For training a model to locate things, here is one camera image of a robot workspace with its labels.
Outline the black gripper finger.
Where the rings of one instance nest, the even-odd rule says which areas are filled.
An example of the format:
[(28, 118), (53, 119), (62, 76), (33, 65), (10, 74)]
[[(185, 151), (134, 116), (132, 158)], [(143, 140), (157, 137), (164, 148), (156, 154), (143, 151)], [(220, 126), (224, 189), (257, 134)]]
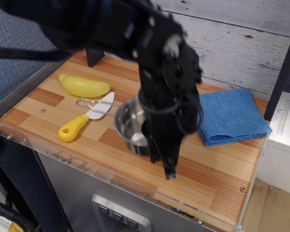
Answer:
[(165, 177), (166, 177), (167, 180), (171, 180), (171, 179), (176, 179), (177, 178), (176, 166), (175, 165), (164, 162), (163, 163), (163, 168), (164, 168)]
[(147, 144), (149, 148), (150, 161), (152, 163), (155, 163), (156, 161), (160, 161), (161, 160), (160, 153), (153, 137), (151, 135), (147, 135), (146, 139), (147, 139)]

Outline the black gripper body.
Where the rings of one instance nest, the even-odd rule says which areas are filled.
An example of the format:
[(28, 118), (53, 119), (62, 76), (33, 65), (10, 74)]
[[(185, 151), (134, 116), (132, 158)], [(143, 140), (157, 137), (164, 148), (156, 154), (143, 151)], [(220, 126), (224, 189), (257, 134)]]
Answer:
[(177, 167), (183, 139), (197, 131), (200, 125), (201, 107), (181, 106), (172, 113), (150, 114), (142, 131), (145, 136), (153, 137), (162, 163), (166, 162)]

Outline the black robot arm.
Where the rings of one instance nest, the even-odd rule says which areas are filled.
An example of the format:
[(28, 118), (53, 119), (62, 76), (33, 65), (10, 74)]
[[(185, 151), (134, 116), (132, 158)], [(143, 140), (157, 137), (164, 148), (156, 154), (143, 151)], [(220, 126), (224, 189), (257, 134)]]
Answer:
[(0, 8), (38, 23), (56, 47), (0, 47), (0, 58), (52, 61), (92, 48), (136, 62), (151, 161), (162, 161), (167, 179), (176, 177), (181, 142), (203, 121), (196, 87), (202, 70), (171, 15), (148, 0), (0, 0)]

